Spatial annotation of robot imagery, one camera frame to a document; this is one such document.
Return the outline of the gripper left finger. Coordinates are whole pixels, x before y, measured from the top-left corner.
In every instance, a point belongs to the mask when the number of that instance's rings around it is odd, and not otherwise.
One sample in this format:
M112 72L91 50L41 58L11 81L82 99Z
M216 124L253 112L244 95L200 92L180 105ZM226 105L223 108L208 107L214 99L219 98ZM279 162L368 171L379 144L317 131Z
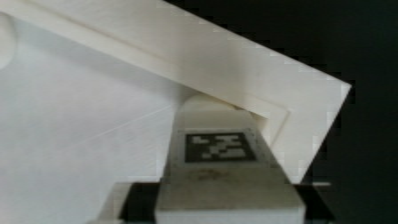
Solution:
M88 224L157 224L159 182L114 184L98 218Z

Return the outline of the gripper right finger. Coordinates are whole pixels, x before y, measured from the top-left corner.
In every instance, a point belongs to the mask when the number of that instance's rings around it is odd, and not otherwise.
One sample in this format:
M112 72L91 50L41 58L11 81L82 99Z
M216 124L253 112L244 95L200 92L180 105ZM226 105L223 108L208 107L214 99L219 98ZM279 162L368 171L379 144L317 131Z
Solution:
M336 216L322 198L329 185L295 184L295 189L306 204L304 224L336 224Z

